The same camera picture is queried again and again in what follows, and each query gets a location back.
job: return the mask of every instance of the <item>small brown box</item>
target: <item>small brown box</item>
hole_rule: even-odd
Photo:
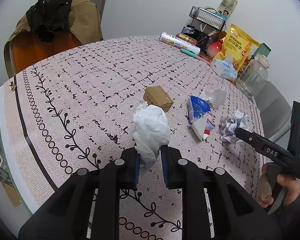
[[[173,104],[172,99],[161,86],[147,87],[143,99],[148,105],[161,107],[164,112],[168,112]]]

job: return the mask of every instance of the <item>white plastic bag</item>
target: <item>white plastic bag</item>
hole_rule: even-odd
[[[144,102],[138,105],[133,115],[136,131],[133,138],[135,149],[140,154],[142,176],[157,160],[159,149],[170,142],[170,127],[165,112],[157,106]]]
[[[222,86],[215,90],[203,90],[199,98],[208,102],[213,108],[223,106],[227,97],[226,87]]]

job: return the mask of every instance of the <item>jar lid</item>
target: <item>jar lid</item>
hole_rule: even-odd
[[[265,68],[269,68],[269,63],[268,63],[268,59],[266,56],[264,55],[260,55],[258,57],[258,61],[265,67]]]

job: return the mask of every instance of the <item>wire basket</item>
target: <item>wire basket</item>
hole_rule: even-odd
[[[212,12],[209,12],[200,7],[192,7],[189,16],[195,20],[203,22],[218,31],[221,31],[223,26],[225,25],[225,20]]]

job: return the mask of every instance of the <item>yellow snack bag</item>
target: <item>yellow snack bag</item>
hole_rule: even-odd
[[[225,41],[222,44],[221,51],[218,52],[215,58],[223,60],[231,55],[233,57],[232,65],[238,72],[253,44],[257,47],[260,46],[260,44],[252,39],[247,33],[234,24],[231,24],[225,37]]]

